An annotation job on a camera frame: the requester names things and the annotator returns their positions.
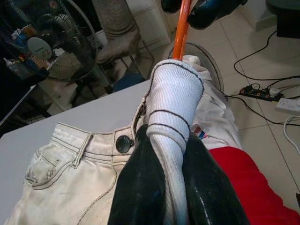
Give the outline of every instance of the electric fan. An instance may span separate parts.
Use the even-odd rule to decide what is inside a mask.
[[[4,0],[0,42],[35,74],[69,82],[93,73],[109,85],[96,64],[94,29],[72,0]]]

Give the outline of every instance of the red pants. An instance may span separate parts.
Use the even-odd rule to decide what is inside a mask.
[[[251,225],[300,225],[297,212],[283,206],[252,158],[242,150],[210,150],[229,177]]]

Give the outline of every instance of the orange pole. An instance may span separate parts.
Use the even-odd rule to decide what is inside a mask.
[[[188,14],[191,6],[191,0],[182,0],[181,9],[180,9],[180,16],[178,20],[177,30],[176,30],[176,37],[174,43],[174,50],[173,50],[173,59],[181,60],[180,56],[184,53],[182,52],[182,48],[185,45],[184,36],[187,34],[187,19]]]

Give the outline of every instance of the tiled floor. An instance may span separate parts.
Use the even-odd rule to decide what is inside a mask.
[[[189,30],[188,41],[205,47],[217,62],[228,95],[238,94],[242,87],[259,83],[266,87],[268,81],[254,81],[239,75],[233,64],[250,53],[265,46],[268,36],[276,27],[255,32],[243,16],[235,11],[213,23],[209,28]],[[169,46],[153,51],[156,62],[164,59]],[[142,57],[139,61],[143,74],[147,74],[150,61]],[[300,40],[273,36],[270,45],[264,51],[247,58],[237,68],[253,78],[281,78],[300,73]],[[125,72],[121,62],[116,62],[113,71],[118,79]],[[300,79],[281,82],[275,87],[300,84]],[[300,95],[300,87],[285,92],[286,96]],[[276,103],[243,97],[248,105],[260,114],[275,122],[283,122],[289,115],[274,111]],[[298,211],[295,193],[300,193],[300,155],[285,139],[282,125],[272,125],[264,118],[250,112],[238,99],[230,99],[230,106],[240,128],[240,137],[244,150],[257,163],[266,176],[271,188],[282,197],[284,205]],[[300,127],[288,127],[288,134],[300,146]]]

